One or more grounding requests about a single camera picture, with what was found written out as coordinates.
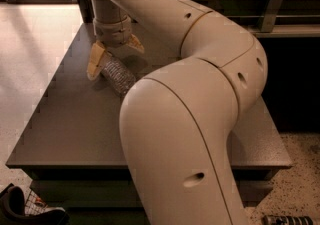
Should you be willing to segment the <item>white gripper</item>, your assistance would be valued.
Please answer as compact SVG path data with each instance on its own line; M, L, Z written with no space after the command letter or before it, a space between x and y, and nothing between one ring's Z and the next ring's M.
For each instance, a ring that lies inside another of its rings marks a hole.
M124 20L114 23L95 19L93 26L97 41L92 45L90 51L87 66L89 80L95 80L111 60L112 55L107 52L107 48L119 48L127 44L140 53L145 51L140 40L132 34L131 19L128 16Z

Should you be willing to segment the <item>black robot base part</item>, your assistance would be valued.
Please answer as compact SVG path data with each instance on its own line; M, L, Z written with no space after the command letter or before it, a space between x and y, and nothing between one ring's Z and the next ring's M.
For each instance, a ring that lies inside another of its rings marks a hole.
M9 184L0 192L0 225L68 225L69 215L61 209L28 213L23 190Z

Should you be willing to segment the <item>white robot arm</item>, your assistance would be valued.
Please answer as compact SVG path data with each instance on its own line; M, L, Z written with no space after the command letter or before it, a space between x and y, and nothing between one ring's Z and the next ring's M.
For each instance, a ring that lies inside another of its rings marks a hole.
M247 30L190 0L110 0L180 59L125 96L120 139L151 225L248 225L227 138L259 98L266 54Z

